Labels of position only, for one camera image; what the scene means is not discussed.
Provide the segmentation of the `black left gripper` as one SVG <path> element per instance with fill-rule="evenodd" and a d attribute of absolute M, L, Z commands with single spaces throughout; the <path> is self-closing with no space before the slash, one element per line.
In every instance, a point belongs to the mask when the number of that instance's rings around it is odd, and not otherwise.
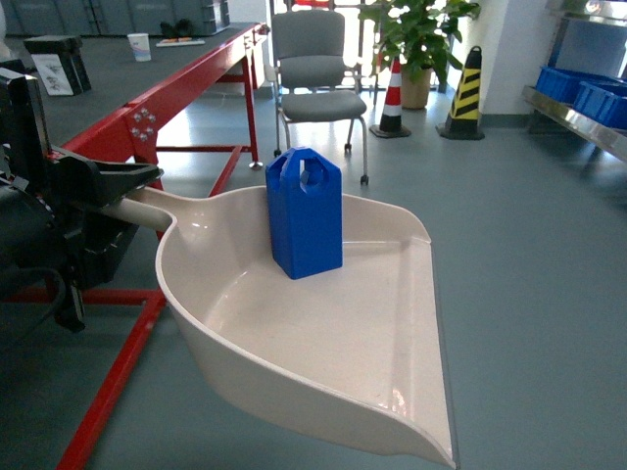
<path fill-rule="evenodd" d="M 78 289 L 110 282 L 138 226 L 94 211 L 71 211 L 74 279 L 48 164 L 51 146 L 35 77 L 1 69 L 1 300 L 43 282 L 43 314 L 72 332 L 84 329 Z M 154 164 L 107 163 L 82 156 L 53 162 L 53 192 L 63 201 L 103 208 L 161 178 Z"/>

